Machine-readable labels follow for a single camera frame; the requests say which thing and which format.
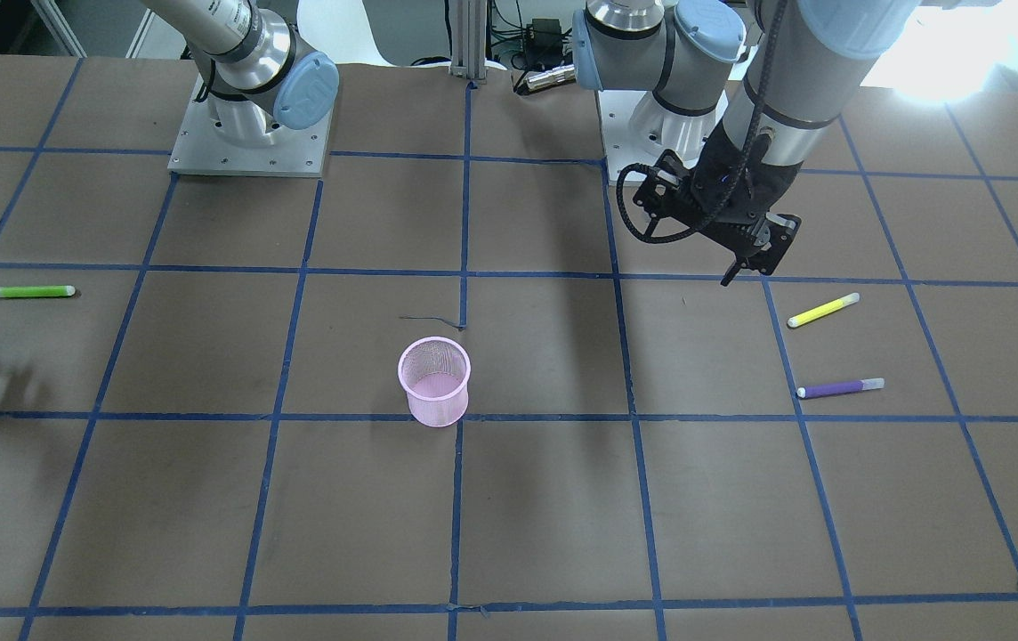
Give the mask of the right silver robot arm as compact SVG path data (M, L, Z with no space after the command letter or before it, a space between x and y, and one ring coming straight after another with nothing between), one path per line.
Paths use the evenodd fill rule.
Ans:
M284 17L253 1L150 1L181 33L201 86L189 102L170 162L173 178L312 180L303 250L312 252L322 198L330 113L341 78Z

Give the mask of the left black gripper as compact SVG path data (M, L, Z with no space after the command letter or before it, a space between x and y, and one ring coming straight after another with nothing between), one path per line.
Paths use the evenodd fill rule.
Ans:
M692 169L671 150L651 166L634 164L643 177L634 203L647 216L643 227L634 228L635 238L658 245L703 235L736 259L726 268L721 287L729 287L745 269L775 273L802 220L771 210L799 171L797 164L764 163L774 138L772 127L762 126L748 150L741 150L717 126Z

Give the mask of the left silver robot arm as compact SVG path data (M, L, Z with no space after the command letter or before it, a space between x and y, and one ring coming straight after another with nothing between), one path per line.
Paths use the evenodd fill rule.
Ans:
M721 283L770 275L801 227L774 212L822 135L901 36L916 1L750 1L760 48L703 142L668 128L716 114L747 25L722 1L587 1L571 21L578 84L640 91L654 162L616 175L626 229L662 245L704 236L732 252Z

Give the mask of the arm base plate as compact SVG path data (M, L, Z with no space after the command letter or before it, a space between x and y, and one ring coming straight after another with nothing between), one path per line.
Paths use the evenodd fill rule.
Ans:
M651 166L664 150L674 151L691 169L729 104L726 92L722 91L715 110L689 117L667 112L649 91L599 91L597 98L611 186L618 185L623 167Z
M295 130L252 102L225 101L209 94L196 101L196 78L173 142L167 169L200 177L320 179L325 173L333 112L317 125Z

